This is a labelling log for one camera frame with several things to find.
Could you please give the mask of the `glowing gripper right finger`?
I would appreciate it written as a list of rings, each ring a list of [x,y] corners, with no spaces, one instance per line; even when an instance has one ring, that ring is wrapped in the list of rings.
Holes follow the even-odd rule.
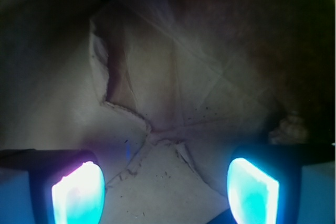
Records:
[[[242,145],[227,197],[237,223],[335,223],[335,146]]]

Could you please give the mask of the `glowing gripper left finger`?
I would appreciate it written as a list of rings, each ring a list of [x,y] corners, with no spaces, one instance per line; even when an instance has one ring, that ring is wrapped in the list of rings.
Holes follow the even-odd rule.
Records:
[[[92,151],[1,151],[1,223],[99,223],[104,200]]]

